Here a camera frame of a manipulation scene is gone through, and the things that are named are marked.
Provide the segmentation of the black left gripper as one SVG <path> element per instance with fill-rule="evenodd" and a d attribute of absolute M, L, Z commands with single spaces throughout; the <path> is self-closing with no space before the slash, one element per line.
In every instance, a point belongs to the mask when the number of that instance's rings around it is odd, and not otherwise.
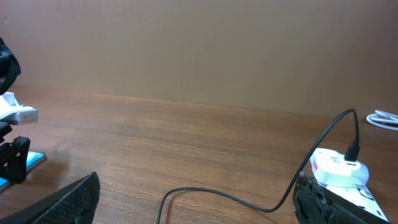
<path fill-rule="evenodd" d="M 6 142 L 4 137 L 11 131 L 10 124 L 1 122 L 1 178 L 20 184 L 27 175 L 26 164 L 30 139 L 19 136 L 13 142 Z"/>

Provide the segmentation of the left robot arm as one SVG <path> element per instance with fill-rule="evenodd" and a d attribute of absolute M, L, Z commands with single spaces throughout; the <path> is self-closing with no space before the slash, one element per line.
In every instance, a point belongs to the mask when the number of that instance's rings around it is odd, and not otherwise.
<path fill-rule="evenodd" d="M 21 74 L 21 67 L 14 54 L 1 39 L 1 94 L 5 94 Z M 13 142 L 1 145 L 1 178 L 14 184 L 25 181 L 30 139 L 18 136 Z"/>

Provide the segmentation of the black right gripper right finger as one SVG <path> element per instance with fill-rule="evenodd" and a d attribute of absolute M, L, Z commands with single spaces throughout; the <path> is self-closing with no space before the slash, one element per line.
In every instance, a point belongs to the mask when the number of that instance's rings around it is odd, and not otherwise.
<path fill-rule="evenodd" d="M 295 215 L 300 224 L 383 224 L 386 220 L 318 185 L 313 177 L 299 174 L 293 192 Z"/>

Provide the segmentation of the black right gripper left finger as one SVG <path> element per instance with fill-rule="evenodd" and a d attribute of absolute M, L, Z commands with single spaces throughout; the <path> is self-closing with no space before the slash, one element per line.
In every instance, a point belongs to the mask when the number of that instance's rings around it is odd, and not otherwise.
<path fill-rule="evenodd" d="M 91 224 L 100 199 L 96 172 L 75 181 L 12 215 L 1 224 Z"/>

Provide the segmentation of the blue screen Galaxy smartphone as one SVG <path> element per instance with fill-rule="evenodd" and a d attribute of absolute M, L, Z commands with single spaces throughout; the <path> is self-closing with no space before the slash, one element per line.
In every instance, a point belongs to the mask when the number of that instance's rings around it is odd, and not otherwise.
<path fill-rule="evenodd" d="M 37 165 L 46 160 L 47 156 L 43 152 L 30 151 L 27 156 L 26 171 L 27 174 Z M 12 183 L 6 179 L 1 178 L 1 191 L 4 191 Z"/>

